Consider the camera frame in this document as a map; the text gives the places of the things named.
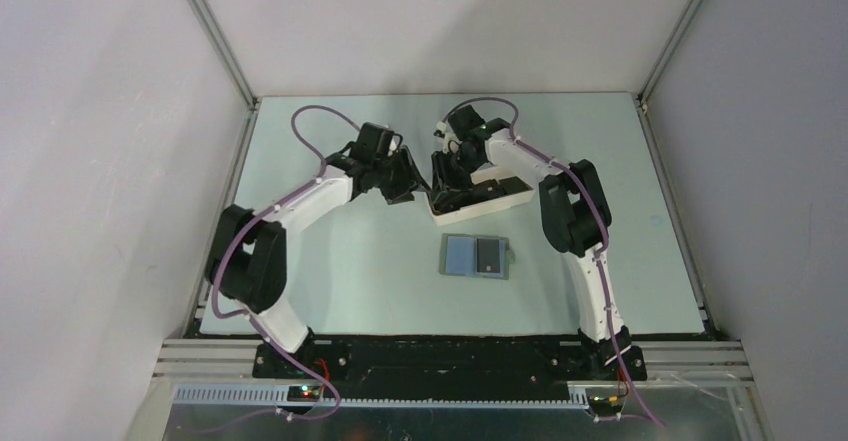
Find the white plastic bin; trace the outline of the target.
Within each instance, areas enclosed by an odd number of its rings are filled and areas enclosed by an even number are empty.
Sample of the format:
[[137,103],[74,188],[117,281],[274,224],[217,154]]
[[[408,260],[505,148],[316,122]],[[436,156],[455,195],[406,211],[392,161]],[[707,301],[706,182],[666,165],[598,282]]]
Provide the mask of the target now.
[[[516,175],[503,167],[493,166],[483,168],[473,173],[471,175],[471,180],[476,184],[487,179],[501,179],[511,176]],[[453,212],[438,212],[435,208],[431,206],[430,202],[428,202],[428,209],[433,221],[437,226],[447,226],[450,224],[468,221],[474,218],[494,214],[497,212],[508,210],[515,206],[526,204],[532,200],[536,192],[536,189],[534,187],[530,186],[530,188],[530,191],[524,193],[510,195],[491,201],[473,204],[470,206],[465,206]]]

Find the black credit card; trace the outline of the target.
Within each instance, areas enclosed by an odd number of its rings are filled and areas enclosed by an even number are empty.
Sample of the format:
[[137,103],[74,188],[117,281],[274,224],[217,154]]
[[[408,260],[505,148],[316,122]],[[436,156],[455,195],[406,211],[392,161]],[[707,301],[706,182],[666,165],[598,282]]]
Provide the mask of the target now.
[[463,191],[456,204],[459,207],[470,206],[486,201],[503,198],[530,191],[531,188],[517,176],[501,179],[487,179],[474,184]]
[[495,275],[503,272],[500,239],[477,238],[475,248],[475,270],[477,273]]

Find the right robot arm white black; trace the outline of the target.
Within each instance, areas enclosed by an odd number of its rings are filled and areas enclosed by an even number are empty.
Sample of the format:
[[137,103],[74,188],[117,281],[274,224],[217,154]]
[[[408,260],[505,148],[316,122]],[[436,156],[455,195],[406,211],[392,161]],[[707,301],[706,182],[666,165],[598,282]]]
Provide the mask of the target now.
[[543,234],[572,276],[583,369],[596,379],[610,377],[623,365],[631,338],[609,281],[612,216],[596,167],[543,154],[516,134],[514,122],[485,120],[470,102],[453,108],[434,135],[442,141],[431,156],[434,219],[445,224],[491,214],[535,191]]

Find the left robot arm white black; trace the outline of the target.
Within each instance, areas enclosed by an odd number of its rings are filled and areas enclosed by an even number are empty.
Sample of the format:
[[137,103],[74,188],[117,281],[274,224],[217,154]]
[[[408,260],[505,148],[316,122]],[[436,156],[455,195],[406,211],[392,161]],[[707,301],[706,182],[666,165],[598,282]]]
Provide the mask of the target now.
[[306,343],[311,329],[284,294],[288,243],[372,189],[393,205],[430,187],[402,136],[367,123],[355,140],[322,159],[318,174],[293,192],[261,211],[232,204],[219,217],[204,272],[212,288],[212,312],[220,319],[245,317],[280,349],[277,363],[292,377],[312,372],[316,351]]

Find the black credit card in bin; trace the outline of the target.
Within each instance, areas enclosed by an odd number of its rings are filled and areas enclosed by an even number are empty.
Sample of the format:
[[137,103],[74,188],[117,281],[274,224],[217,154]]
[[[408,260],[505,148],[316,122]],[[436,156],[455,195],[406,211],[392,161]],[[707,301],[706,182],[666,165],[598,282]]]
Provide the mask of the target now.
[[487,179],[474,184],[463,191],[456,204],[459,207],[470,206],[486,201],[503,198],[530,191],[531,188],[517,176],[501,179]]

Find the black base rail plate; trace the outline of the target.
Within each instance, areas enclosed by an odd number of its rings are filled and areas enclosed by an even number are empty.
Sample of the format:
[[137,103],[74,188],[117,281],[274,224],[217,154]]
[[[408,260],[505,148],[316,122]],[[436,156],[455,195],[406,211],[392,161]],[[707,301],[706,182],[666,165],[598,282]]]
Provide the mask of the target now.
[[293,362],[261,343],[252,376],[300,380],[313,368],[350,401],[567,401],[570,383],[618,381],[622,367],[646,380],[642,350],[628,336],[619,341],[617,356],[611,343],[580,335],[313,335]]

